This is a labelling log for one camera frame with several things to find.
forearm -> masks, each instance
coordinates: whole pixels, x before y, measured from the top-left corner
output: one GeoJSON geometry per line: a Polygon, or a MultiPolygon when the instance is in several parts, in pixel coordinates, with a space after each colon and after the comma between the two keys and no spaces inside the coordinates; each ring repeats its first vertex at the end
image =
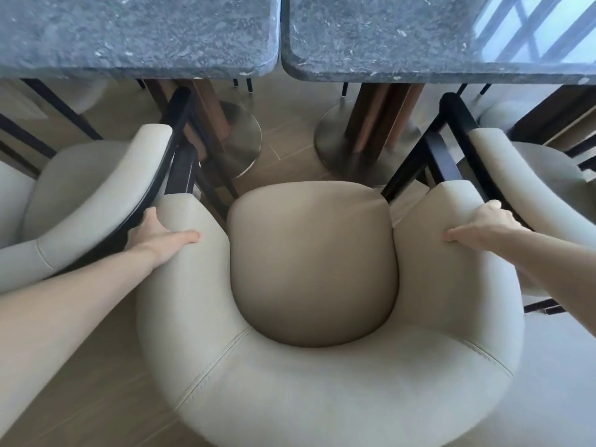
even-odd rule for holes
{"type": "Polygon", "coordinates": [[[132,249],[0,297],[0,436],[154,260],[132,249]]]}
{"type": "Polygon", "coordinates": [[[596,251],[519,229],[490,229],[485,241],[596,335],[596,251]]]}

stone tabletop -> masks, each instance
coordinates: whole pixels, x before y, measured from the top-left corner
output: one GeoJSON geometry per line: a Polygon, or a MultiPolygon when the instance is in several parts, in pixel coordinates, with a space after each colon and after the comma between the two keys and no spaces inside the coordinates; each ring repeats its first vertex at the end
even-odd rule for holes
{"type": "Polygon", "coordinates": [[[270,72],[280,0],[2,0],[0,77],[270,72]]]}
{"type": "Polygon", "coordinates": [[[596,0],[283,0],[281,18],[301,80],[596,84],[596,0]]]}

table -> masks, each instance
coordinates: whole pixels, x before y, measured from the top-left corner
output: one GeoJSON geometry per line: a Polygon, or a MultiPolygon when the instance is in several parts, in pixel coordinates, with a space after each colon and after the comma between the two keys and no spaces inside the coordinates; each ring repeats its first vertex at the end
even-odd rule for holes
{"type": "Polygon", "coordinates": [[[420,137],[424,83],[596,84],[595,27],[596,0],[282,0],[281,59],[297,79],[364,83],[315,148],[379,186],[420,137]]]}
{"type": "MultiPolygon", "coordinates": [[[[280,3],[2,0],[0,77],[232,80],[264,75],[278,59],[280,3]]],[[[217,133],[229,175],[245,172],[260,152],[258,123],[236,105],[213,104],[208,80],[192,81],[183,84],[197,90],[199,114],[210,113],[201,120],[216,120],[205,129],[217,133]]],[[[196,137],[189,140],[205,154],[196,137]]]]}

sunlit floor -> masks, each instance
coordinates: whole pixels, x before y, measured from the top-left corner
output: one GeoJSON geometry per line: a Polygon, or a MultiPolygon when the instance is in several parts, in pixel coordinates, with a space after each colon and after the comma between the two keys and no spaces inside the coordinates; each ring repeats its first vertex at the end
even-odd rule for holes
{"type": "MultiPolygon", "coordinates": [[[[298,82],[277,68],[253,84],[255,93],[250,96],[242,81],[240,89],[233,89],[231,81],[215,82],[220,96],[252,111],[263,131],[262,153],[238,179],[239,191],[278,182],[332,179],[317,159],[312,136],[319,119],[337,104],[341,83],[298,82]]],[[[358,86],[350,85],[348,98],[355,97],[358,86]]],[[[414,122],[427,126],[443,92],[457,87],[427,85],[414,122]]],[[[515,97],[538,103],[554,90],[543,85],[495,85],[478,97],[481,88],[469,85],[464,92],[476,116],[515,97]]],[[[143,123],[159,119],[148,92],[134,81],[111,82],[102,101],[85,116],[108,139],[130,138],[143,123]]],[[[21,125],[56,148],[85,141],[58,115],[51,121],[21,125]]],[[[43,164],[22,146],[20,151],[43,164]]],[[[401,217],[425,191],[420,184],[409,187],[392,207],[392,215],[401,217]]],[[[510,392],[488,419],[451,447],[594,443],[596,340],[567,314],[532,314],[526,321],[523,361],[510,392]]],[[[167,407],[148,374],[135,332],[132,297],[108,315],[0,442],[0,447],[203,445],[167,407]]]]}

person's left hand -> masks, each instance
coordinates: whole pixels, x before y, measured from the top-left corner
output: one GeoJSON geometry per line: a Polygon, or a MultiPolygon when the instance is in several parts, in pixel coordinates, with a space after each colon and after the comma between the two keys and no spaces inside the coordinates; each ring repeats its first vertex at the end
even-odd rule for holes
{"type": "Polygon", "coordinates": [[[153,268],[170,260],[184,245],[198,243],[201,233],[197,231],[170,232],[157,219],[155,207],[143,214],[141,224],[128,231],[124,250],[147,250],[154,256],[153,268]]]}

